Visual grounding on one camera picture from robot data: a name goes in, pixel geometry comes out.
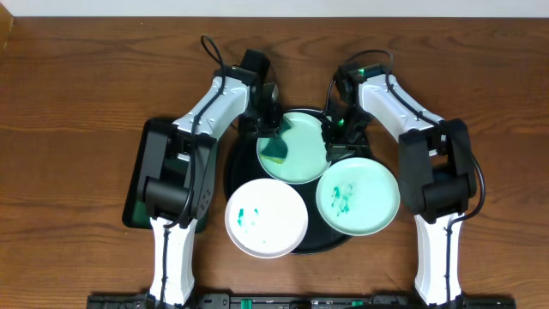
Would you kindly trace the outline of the mint green plate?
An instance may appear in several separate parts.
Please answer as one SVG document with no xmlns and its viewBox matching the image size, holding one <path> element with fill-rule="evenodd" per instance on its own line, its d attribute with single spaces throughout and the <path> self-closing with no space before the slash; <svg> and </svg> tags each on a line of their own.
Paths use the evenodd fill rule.
<svg viewBox="0 0 549 309">
<path fill-rule="evenodd" d="M 386 228 L 398 213 L 400 202 L 393 173 L 366 158 L 336 162 L 320 178 L 316 190 L 323 220 L 350 236 L 367 236 Z"/>
<path fill-rule="evenodd" d="M 288 148 L 285 160 L 275 160 L 262 154 L 270 138 L 257 140 L 257 158 L 263 170 L 275 179 L 291 185 L 309 183 L 319 178 L 331 164 L 326 160 L 322 123 L 303 112 L 286 112 L 284 119 L 292 125 L 281 137 Z"/>
</svg>

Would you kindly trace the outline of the rectangular dark green tray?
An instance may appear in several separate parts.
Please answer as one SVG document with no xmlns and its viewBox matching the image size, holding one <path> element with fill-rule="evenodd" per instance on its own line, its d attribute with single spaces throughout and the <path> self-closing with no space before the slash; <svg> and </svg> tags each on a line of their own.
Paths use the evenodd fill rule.
<svg viewBox="0 0 549 309">
<path fill-rule="evenodd" d="M 150 229 L 151 219 L 175 221 L 185 213 L 181 227 L 197 219 L 197 232 L 205 230 L 219 144 L 200 137 L 192 157 L 190 146 L 170 118 L 145 123 L 122 215 L 126 227 Z"/>
</svg>

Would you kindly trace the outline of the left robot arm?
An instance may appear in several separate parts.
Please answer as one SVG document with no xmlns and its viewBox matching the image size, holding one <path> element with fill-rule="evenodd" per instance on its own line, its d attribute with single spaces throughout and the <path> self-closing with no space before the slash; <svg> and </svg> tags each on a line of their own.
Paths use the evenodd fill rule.
<svg viewBox="0 0 549 309">
<path fill-rule="evenodd" d="M 136 182 L 154 232 L 154 279 L 147 308 L 192 302 L 194 236 L 214 193 L 220 139 L 232 124 L 245 137 L 281 135 L 278 88 L 267 82 L 268 56 L 247 50 L 238 65 L 220 64 L 207 93 L 172 123 L 151 119 Z"/>
</svg>

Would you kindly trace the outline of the white plate green stains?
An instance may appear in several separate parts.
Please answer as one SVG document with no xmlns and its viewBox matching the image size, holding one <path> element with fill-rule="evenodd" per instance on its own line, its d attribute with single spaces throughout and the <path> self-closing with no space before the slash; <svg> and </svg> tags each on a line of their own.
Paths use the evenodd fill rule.
<svg viewBox="0 0 549 309">
<path fill-rule="evenodd" d="M 233 244 L 255 258 L 279 258 L 296 249 L 309 223 L 304 199 L 275 179 L 254 179 L 228 199 L 225 225 Z"/>
</svg>

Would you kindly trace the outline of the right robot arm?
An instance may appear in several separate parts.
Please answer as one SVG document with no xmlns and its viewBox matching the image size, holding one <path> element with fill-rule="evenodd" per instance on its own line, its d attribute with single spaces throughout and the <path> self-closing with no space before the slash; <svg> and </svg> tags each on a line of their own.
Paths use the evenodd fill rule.
<svg viewBox="0 0 549 309">
<path fill-rule="evenodd" d="M 486 197 L 467 126 L 459 118 L 445 120 L 429 112 L 384 64 L 343 64 L 331 84 L 348 109 L 337 115 L 332 105 L 327 106 L 329 120 L 323 125 L 327 159 L 358 153 L 358 135 L 372 118 L 397 141 L 397 182 L 418 233 L 415 290 L 425 306 L 456 307 L 462 299 L 457 275 L 459 232 L 471 217 L 470 199 Z"/>
</svg>

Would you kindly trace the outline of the green yellow sponge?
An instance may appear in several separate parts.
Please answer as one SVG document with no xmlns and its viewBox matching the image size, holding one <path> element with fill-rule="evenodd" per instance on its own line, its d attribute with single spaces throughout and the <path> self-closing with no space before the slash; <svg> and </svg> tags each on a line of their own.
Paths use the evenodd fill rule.
<svg viewBox="0 0 549 309">
<path fill-rule="evenodd" d="M 292 127 L 291 122 L 287 118 L 283 118 L 279 135 L 268 140 L 267 146 L 260 152 L 260 158 L 275 164 L 282 164 L 288 153 L 288 146 L 283 139 L 283 134 Z"/>
</svg>

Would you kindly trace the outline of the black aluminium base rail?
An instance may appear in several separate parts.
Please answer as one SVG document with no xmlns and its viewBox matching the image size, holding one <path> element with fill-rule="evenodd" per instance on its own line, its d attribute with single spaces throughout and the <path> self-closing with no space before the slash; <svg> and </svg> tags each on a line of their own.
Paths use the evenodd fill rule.
<svg viewBox="0 0 549 309">
<path fill-rule="evenodd" d="M 154 306 L 151 297 L 135 295 L 89 295 L 87 309 L 146 309 Z M 374 294 L 365 297 L 321 297 L 283 295 L 193 294 L 185 308 L 195 309 L 359 309 L 426 308 L 415 295 Z M 447 305 L 460 309 L 516 309 L 515 300 L 499 296 L 459 296 Z"/>
</svg>

